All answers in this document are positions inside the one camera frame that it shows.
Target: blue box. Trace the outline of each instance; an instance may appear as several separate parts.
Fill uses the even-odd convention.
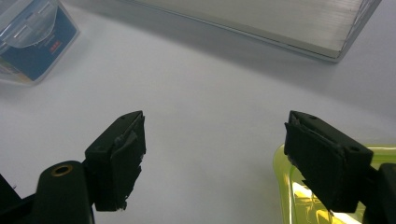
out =
[[[0,79],[37,83],[77,35],[58,0],[0,1]]]

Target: yellow plastic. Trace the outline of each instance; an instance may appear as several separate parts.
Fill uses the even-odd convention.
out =
[[[372,166],[381,163],[396,163],[396,147],[368,147],[374,152]],[[274,171],[279,183],[284,224],[359,224],[364,205],[359,203],[353,214],[328,211],[312,191],[303,183],[300,171],[292,166],[283,153],[283,146],[274,156]]]

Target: white table surface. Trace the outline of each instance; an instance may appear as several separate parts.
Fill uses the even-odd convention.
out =
[[[340,63],[115,0],[64,0],[81,33],[33,87],[0,84],[0,172],[26,197],[143,110],[148,153],[123,212],[96,223],[282,223],[272,161],[290,110],[396,143],[396,1]]]

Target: transparent container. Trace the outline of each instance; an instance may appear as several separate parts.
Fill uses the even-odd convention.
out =
[[[58,0],[0,1],[0,79],[41,80],[77,34]]]
[[[372,166],[378,169],[384,162],[396,163],[396,146],[368,147],[374,152]],[[355,213],[334,213],[328,211],[312,191],[303,183],[300,171],[292,166],[283,153],[277,149],[274,156],[274,171],[279,184],[284,224],[361,224],[365,210],[358,204]]]

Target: yellow transparent object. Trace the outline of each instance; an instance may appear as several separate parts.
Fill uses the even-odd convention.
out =
[[[372,166],[377,169],[381,163],[396,163],[396,147],[368,147],[374,152]],[[355,213],[334,213],[328,211],[312,191],[303,183],[300,171],[292,166],[283,153],[283,146],[274,156],[274,171],[279,183],[284,224],[359,224],[362,221],[364,205],[359,203]]]

